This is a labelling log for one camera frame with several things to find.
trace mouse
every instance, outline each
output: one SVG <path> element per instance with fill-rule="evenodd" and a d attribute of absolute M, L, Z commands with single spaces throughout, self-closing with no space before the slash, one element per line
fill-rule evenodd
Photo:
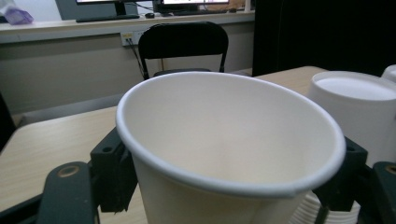
<path fill-rule="evenodd" d="M 155 14 L 149 12 L 149 13 L 146 13 L 146 14 L 145 14 L 145 17 L 146 17 L 146 19 L 154 19 L 154 18 L 155 18 Z"/>
<path fill-rule="evenodd" d="M 230 9 L 228 9 L 228 12 L 230 12 L 230 13 L 235 13 L 235 12 L 236 12 L 236 8 L 232 7 L 232 8 L 230 8 Z"/>

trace wooden table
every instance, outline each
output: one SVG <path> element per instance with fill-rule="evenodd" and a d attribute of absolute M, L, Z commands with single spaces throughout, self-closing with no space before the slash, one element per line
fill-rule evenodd
<path fill-rule="evenodd" d="M 302 67 L 257 78 L 306 94 L 311 77 L 322 71 Z M 0 156 L 0 211 L 40 194 L 55 167 L 89 161 L 93 148 L 115 127 L 115 113 L 116 107 L 110 107 L 18 129 Z M 105 224 L 147 224 L 139 188 L 128 212 L 101 213 L 100 219 Z"/>

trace white cup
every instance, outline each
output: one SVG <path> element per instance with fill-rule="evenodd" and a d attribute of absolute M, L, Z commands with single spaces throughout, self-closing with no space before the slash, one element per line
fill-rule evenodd
<path fill-rule="evenodd" d="M 116 121 L 150 224 L 287 223 L 346 150 L 320 106 L 237 75 L 151 78 L 122 97 Z"/>
<path fill-rule="evenodd" d="M 387 67 L 381 77 L 396 83 L 396 64 Z"/>
<path fill-rule="evenodd" d="M 322 72 L 312 78 L 307 96 L 369 152 L 368 165 L 396 162 L 396 83 L 361 73 Z"/>

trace white desk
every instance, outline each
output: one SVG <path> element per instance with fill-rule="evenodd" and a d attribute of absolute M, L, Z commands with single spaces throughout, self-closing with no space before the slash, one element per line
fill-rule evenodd
<path fill-rule="evenodd" d="M 302 67 L 257 77 L 306 94 L 311 77 L 324 71 Z M 89 161 L 93 148 L 115 127 L 116 107 L 27 125 L 0 156 L 0 211 L 42 192 L 47 174 L 70 161 Z M 147 224 L 137 189 L 127 213 L 100 214 L 101 223 Z"/>

